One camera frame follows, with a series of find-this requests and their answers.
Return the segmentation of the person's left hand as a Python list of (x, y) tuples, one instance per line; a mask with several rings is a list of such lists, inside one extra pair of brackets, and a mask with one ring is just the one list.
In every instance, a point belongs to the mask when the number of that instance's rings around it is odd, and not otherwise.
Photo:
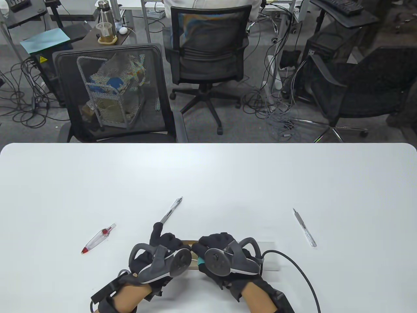
[(174, 234), (163, 234), (162, 230), (163, 223), (155, 223), (149, 244), (136, 244), (128, 261), (131, 273), (137, 274), (134, 285), (149, 285), (153, 294), (160, 294), (192, 262), (191, 248)]

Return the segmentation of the person's right hand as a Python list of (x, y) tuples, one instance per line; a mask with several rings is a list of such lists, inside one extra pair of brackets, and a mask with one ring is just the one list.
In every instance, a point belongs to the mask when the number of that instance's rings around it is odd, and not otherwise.
[(264, 260), (255, 239), (249, 237), (238, 242), (226, 232), (210, 234), (192, 244), (192, 252), (198, 256), (199, 271), (220, 289), (228, 289), (237, 301), (244, 288), (254, 283), (277, 304), (280, 293), (261, 276)]

